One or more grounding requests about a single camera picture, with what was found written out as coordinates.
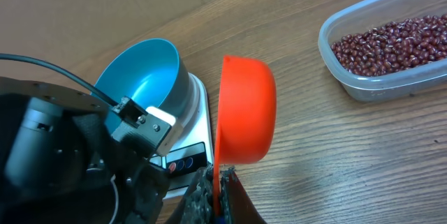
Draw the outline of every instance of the beans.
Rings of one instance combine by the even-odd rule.
[[[330,45],[350,73],[376,77],[447,58],[447,13],[389,22]]]

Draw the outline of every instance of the wood grain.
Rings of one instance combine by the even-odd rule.
[[[222,56],[261,59],[277,82],[274,140],[237,175],[268,223],[447,223],[447,85],[359,103],[321,60],[321,25],[359,1],[214,0],[69,67],[94,82],[127,47],[167,38],[205,83],[215,129]],[[165,203],[160,223],[178,200]]]

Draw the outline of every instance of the clear plastic container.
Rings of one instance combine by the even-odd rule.
[[[350,33],[365,33],[391,21],[447,13],[447,0],[364,0],[335,13],[325,21],[318,48],[329,71],[356,100],[388,100],[447,81],[447,59],[398,73],[363,77],[346,71],[330,44]]]

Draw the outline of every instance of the kitchen scale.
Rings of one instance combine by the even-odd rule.
[[[131,46],[110,63],[95,86],[115,100],[128,96],[147,111],[157,107],[182,125],[182,134],[170,153],[150,159],[170,171],[166,198],[183,195],[196,170],[214,163],[205,86],[188,73],[179,52],[168,40],[153,38]],[[120,122],[113,113],[105,120],[111,133]]]
[[[165,199],[185,194],[200,167],[213,164],[210,112],[205,85],[189,73],[190,96],[179,122],[183,133],[166,157],[153,156],[150,162],[170,171],[170,188]]]

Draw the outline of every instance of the black cable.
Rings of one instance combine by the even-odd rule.
[[[71,80],[77,82],[79,85],[88,89],[89,91],[91,91],[93,94],[97,95],[100,99],[104,100],[104,102],[108,103],[109,105],[116,106],[118,104],[115,100],[111,99],[111,97],[107,96],[105,93],[103,93],[102,91],[100,91],[99,89],[94,87],[93,85],[89,84],[88,82],[84,81],[77,75],[74,75],[71,72],[69,72],[68,70],[63,69],[59,66],[48,63],[47,61],[35,59],[32,57],[25,57],[25,56],[20,56],[20,55],[15,55],[15,54],[6,54],[6,53],[0,53],[0,59],[21,61],[21,62],[25,62],[25,63],[29,63],[29,64],[36,64],[38,66],[49,68],[49,69],[54,70],[58,73],[61,73],[62,75],[70,78]]]

